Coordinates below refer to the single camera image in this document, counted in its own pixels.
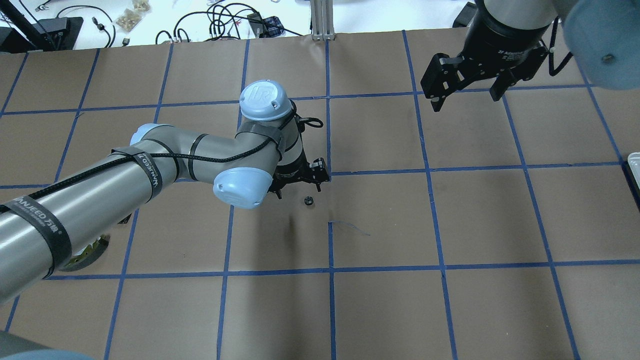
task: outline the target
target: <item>black cable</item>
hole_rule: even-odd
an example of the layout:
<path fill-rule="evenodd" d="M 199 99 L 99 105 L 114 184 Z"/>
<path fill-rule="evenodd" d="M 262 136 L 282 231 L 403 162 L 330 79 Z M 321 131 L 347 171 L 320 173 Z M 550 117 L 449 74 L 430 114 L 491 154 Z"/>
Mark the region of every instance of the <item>black cable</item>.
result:
<path fill-rule="evenodd" d="M 564 59 L 562 61 L 560 61 L 560 65 L 558 65 L 557 68 L 554 69 L 554 46 L 556 46 L 556 34 L 557 34 L 557 30 L 558 30 L 558 22 L 559 22 L 559 17 L 556 17 L 556 19 L 554 20 L 554 26 L 551 29 L 551 41 L 549 42 L 549 75 L 551 76 L 556 76 L 558 75 L 562 69 L 564 69 L 564 67 L 566 66 L 566 64 L 569 63 L 569 60 L 571 60 L 571 58 L 573 58 L 573 53 L 570 51 L 569 53 L 567 53 L 567 55 L 564 57 Z"/>
<path fill-rule="evenodd" d="M 160 35 L 161 35 L 162 33 L 165 33 L 165 34 L 166 34 L 166 36 L 168 36 L 168 37 L 169 37 L 169 40 L 170 40 L 171 42 L 173 42 L 173 38 L 171 37 L 171 34 L 169 34 L 169 31 L 167 31 L 167 30 L 162 30 L 162 31 L 160 31 L 160 32 L 156 35 L 156 45 L 158 44 L 158 38 L 160 37 Z"/>
<path fill-rule="evenodd" d="M 191 12 L 191 13 L 188 13 L 188 14 L 183 15 L 183 16 L 178 20 L 178 22 L 176 22 L 175 27 L 173 28 L 173 33 L 174 33 L 174 34 L 176 34 L 176 33 L 177 33 L 178 26 L 180 25 L 180 23 L 181 23 L 181 22 L 182 22 L 186 17 L 192 16 L 192 15 L 196 15 L 196 14 L 210 14 L 210 13 L 211 13 L 211 12 Z M 237 18 L 237 19 L 244 19 L 244 20 L 248 20 L 249 22 L 254 22 L 254 23 L 257 23 L 257 24 L 263 24 L 263 25 L 265 25 L 265 26 L 269 26 L 269 25 L 268 25 L 268 24 L 266 24 L 264 21 L 259 21 L 259 20 L 255 20 L 255 19 L 249 19 L 249 18 L 247 18 L 247 17 L 243 17 L 243 16 L 227 15 L 227 14 L 223 14 L 223 13 L 214 13 L 214 15 L 219 15 L 219 16 L 228 16 L 228 17 L 231 17 L 231 18 Z M 299 34 L 299 33 L 295 32 L 295 31 L 291 31 L 291 30 L 289 30 L 289 29 L 287 29 L 287 28 L 285 28 L 285 27 L 277 26 L 277 28 L 278 28 L 278 29 L 282 29 L 282 30 L 287 31 L 287 32 L 290 32 L 290 33 L 292 33 L 293 35 L 303 36 L 302 34 Z"/>
<path fill-rule="evenodd" d="M 104 30 L 104 33 L 107 34 L 107 36 L 109 37 L 109 40 L 107 41 L 107 44 L 104 47 L 109 47 L 111 45 L 111 34 L 109 34 L 109 32 L 106 30 Z"/>
<path fill-rule="evenodd" d="M 305 118 L 305 119 L 300 119 L 300 121 L 298 122 L 299 124 L 305 124 L 308 125 L 310 127 L 315 127 L 316 129 L 319 129 L 321 127 L 324 126 L 324 122 L 320 119 L 317 119 L 315 117 L 309 117 L 309 118 Z"/>
<path fill-rule="evenodd" d="M 22 7 L 25 9 L 25 11 L 27 11 L 27 13 L 29 14 L 29 16 L 31 16 L 33 18 L 33 20 L 36 20 L 36 23 L 40 26 L 40 29 L 42 29 L 42 31 L 44 32 L 44 35 L 47 37 L 47 40 L 49 41 L 49 43 L 51 44 L 51 46 L 57 50 L 55 48 L 55 44 L 53 43 L 53 39 L 51 38 L 51 35 L 47 32 L 47 30 L 44 28 L 44 26 L 42 26 L 42 24 L 40 23 L 40 21 L 38 19 L 36 19 L 35 16 L 33 16 L 33 14 L 31 13 L 31 11 L 29 11 L 29 9 L 27 9 L 26 6 L 24 6 L 24 3 L 22 2 L 22 0 L 18 0 L 18 2 L 20 3 L 20 5 L 22 5 Z"/>
<path fill-rule="evenodd" d="M 93 6 L 93 5 L 72 5 L 72 6 L 67 6 L 66 8 L 58 11 L 58 14 L 56 15 L 56 19 L 59 18 L 60 14 L 62 12 L 64 12 L 65 10 L 73 9 L 73 8 L 90 8 L 90 9 L 100 10 L 107 17 L 107 19 L 109 19 L 109 22 L 111 23 L 111 26 L 113 27 L 113 38 L 111 38 L 111 43 L 109 44 L 108 47 L 112 47 L 113 46 L 113 42 L 115 42 L 115 40 L 116 40 L 116 26 L 113 24 L 113 19 L 109 16 L 109 14 L 106 11 L 104 11 L 101 8 L 99 8 L 98 6 Z"/>
<path fill-rule="evenodd" d="M 184 36 L 187 37 L 187 42 L 191 42 L 191 39 L 189 38 L 189 35 L 182 28 L 178 29 L 178 38 L 180 39 L 180 41 L 182 41 L 182 38 L 180 37 L 180 30 L 182 30 L 182 32 L 184 33 Z"/>

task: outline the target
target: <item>wire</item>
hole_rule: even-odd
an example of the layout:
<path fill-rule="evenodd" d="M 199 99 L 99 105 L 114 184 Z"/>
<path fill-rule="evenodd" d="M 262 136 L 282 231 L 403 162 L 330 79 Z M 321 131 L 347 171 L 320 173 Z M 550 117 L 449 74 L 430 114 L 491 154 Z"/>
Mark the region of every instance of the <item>wire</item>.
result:
<path fill-rule="evenodd" d="M 156 35 L 156 45 L 158 44 L 158 38 L 160 37 L 161 34 L 165 33 L 166 36 L 169 37 L 169 41 L 173 42 L 173 38 L 171 37 L 171 34 L 169 34 L 169 31 L 167 30 L 162 30 L 158 33 L 158 35 Z"/>
<path fill-rule="evenodd" d="M 178 38 L 180 39 L 180 41 L 182 41 L 182 38 L 180 37 L 180 30 L 182 30 L 182 32 L 184 33 L 184 36 L 187 37 L 187 42 L 191 42 L 191 39 L 189 38 L 189 35 L 182 28 L 178 29 Z"/>
<path fill-rule="evenodd" d="M 111 43 L 109 43 L 109 46 L 107 46 L 107 47 L 112 47 L 113 46 L 113 42 L 115 42 L 115 40 L 116 40 L 116 26 L 113 24 L 113 19 L 109 16 L 109 14 L 106 11 L 104 11 L 103 9 L 99 8 L 98 6 L 93 6 L 93 5 L 72 5 L 72 6 L 67 6 L 66 8 L 58 11 L 58 14 L 56 15 L 56 19 L 60 18 L 60 14 L 62 14 L 65 10 L 74 9 L 74 8 L 90 8 L 90 9 L 100 10 L 107 17 L 107 19 L 109 19 L 109 22 L 111 23 L 111 27 L 113 27 L 113 37 L 111 38 Z"/>
<path fill-rule="evenodd" d="M 18 0 L 18 2 L 20 3 L 20 5 L 22 5 L 22 7 L 25 9 L 25 11 L 27 11 L 27 13 L 29 14 L 29 16 L 31 16 L 33 18 L 33 20 L 36 20 L 36 23 L 40 26 L 40 28 L 42 29 L 42 31 L 44 32 L 45 37 L 47 37 L 47 40 L 49 41 L 49 43 L 51 44 L 51 46 L 54 48 L 54 50 L 56 49 L 55 44 L 53 44 L 53 39 L 51 38 L 51 35 L 47 32 L 47 30 L 44 28 L 44 26 L 42 26 L 42 24 L 40 23 L 40 21 L 38 19 L 36 19 L 35 16 L 33 16 L 33 14 L 31 13 L 31 11 L 29 11 L 29 9 L 24 6 L 24 3 L 22 2 L 22 0 Z"/>
<path fill-rule="evenodd" d="M 178 26 L 180 25 L 180 23 L 181 23 L 181 22 L 182 22 L 186 17 L 192 16 L 192 15 L 196 15 L 196 14 L 213 14 L 213 15 L 218 15 L 218 16 L 227 16 L 227 17 L 231 17 L 232 19 L 244 19 L 244 20 L 248 20 L 249 22 L 253 22 L 253 23 L 257 23 L 257 24 L 263 24 L 263 25 L 265 25 L 265 26 L 268 26 L 268 24 L 266 24 L 263 20 L 249 19 L 249 18 L 247 18 L 247 17 L 243 17 L 243 16 L 227 15 L 227 14 L 224 14 L 224 13 L 212 13 L 212 12 L 191 12 L 191 13 L 188 13 L 188 14 L 183 15 L 183 16 L 178 20 L 178 22 L 175 24 L 175 27 L 173 28 L 173 34 L 174 34 L 174 35 L 176 35 L 176 34 L 177 34 Z M 294 34 L 294 35 L 303 36 L 302 34 L 297 33 L 297 32 L 295 32 L 295 31 L 291 31 L 291 30 L 289 30 L 289 29 L 287 29 L 287 28 L 285 28 L 285 27 L 277 26 L 277 28 L 278 28 L 278 29 L 282 29 L 282 30 L 287 31 L 287 32 L 290 32 L 290 33 L 292 33 L 292 34 Z"/>
<path fill-rule="evenodd" d="M 558 65 L 558 67 L 554 69 L 554 46 L 556 46 L 556 34 L 558 30 L 559 19 L 559 17 L 556 17 L 556 19 L 554 20 L 554 26 L 551 29 L 551 41 L 549 42 L 549 75 L 551 76 L 558 75 L 562 71 L 562 69 L 564 69 L 566 64 L 569 63 L 569 60 L 573 58 L 573 53 L 570 51 L 569 53 L 567 53 L 564 59 L 560 61 L 560 65 Z"/>
<path fill-rule="evenodd" d="M 107 41 L 107 44 L 104 46 L 105 48 L 111 46 L 111 34 L 109 34 L 109 32 L 105 29 L 104 33 L 107 34 L 107 36 L 109 37 L 109 40 Z"/>

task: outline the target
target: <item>small black object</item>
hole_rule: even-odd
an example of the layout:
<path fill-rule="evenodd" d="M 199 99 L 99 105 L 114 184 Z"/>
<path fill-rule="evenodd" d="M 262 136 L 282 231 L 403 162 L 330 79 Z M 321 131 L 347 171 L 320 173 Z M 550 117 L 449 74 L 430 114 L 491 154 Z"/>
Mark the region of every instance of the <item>small black object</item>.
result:
<path fill-rule="evenodd" d="M 98 28 L 98 30 L 100 30 L 100 31 L 104 30 L 104 25 L 99 24 L 98 23 L 98 19 L 96 19 L 95 17 L 92 17 L 91 20 L 95 24 L 95 27 Z"/>
<path fill-rule="evenodd" d="M 122 219 L 118 224 L 126 224 L 126 223 L 128 223 L 129 219 L 131 218 L 131 215 L 133 215 L 133 214 L 129 214 L 127 217 Z"/>
<path fill-rule="evenodd" d="M 264 19 L 264 27 L 266 28 L 264 37 L 275 38 L 284 34 L 284 27 L 277 16 Z"/>
<path fill-rule="evenodd" d="M 16 29 L 0 28 L 0 53 L 20 54 L 33 49 Z"/>
<path fill-rule="evenodd" d="M 264 28 L 264 22 L 260 13 L 251 13 L 247 15 L 246 18 L 249 20 L 249 25 L 251 25 L 255 37 L 264 38 L 266 29 Z"/>
<path fill-rule="evenodd" d="M 469 22 L 476 16 L 477 9 L 476 4 L 467 1 L 467 4 L 462 8 L 456 20 L 453 20 L 452 28 L 466 28 Z"/>

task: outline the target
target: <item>black device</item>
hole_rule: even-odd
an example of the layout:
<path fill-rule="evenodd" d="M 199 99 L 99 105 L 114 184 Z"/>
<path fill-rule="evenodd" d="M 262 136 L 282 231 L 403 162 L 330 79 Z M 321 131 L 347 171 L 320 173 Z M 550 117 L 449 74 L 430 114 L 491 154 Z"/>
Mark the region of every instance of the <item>black device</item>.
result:
<path fill-rule="evenodd" d="M 34 49 L 16 29 L 0 28 L 0 53 L 20 54 Z"/>
<path fill-rule="evenodd" d="M 32 24 L 9 0 L 0 0 L 0 12 L 20 29 L 33 44 L 33 49 L 44 51 L 73 49 L 84 22 L 81 17 L 63 17 L 42 19 L 39 24 Z"/>
<path fill-rule="evenodd" d="M 253 34 L 255 35 L 255 37 L 257 38 L 265 37 L 264 34 L 266 32 L 266 29 L 264 28 L 264 24 L 262 21 L 262 17 L 260 16 L 260 13 L 251 13 L 247 15 L 246 18 L 249 20 L 249 25 L 251 26 L 251 29 L 253 30 Z"/>
<path fill-rule="evenodd" d="M 476 16 L 476 11 L 478 7 L 476 4 L 468 2 L 465 4 L 465 7 L 462 8 L 456 20 L 453 20 L 452 28 L 466 28 L 471 20 L 473 20 L 474 16 Z"/>
<path fill-rule="evenodd" d="M 455 91 L 475 81 L 496 77 L 490 93 L 498 101 L 509 86 L 519 80 L 530 80 L 549 54 L 540 40 L 549 25 L 515 29 L 496 20 L 484 0 L 476 0 L 476 5 L 477 13 L 462 52 L 454 58 L 435 54 L 420 81 L 433 111 L 440 111 L 446 97 Z"/>

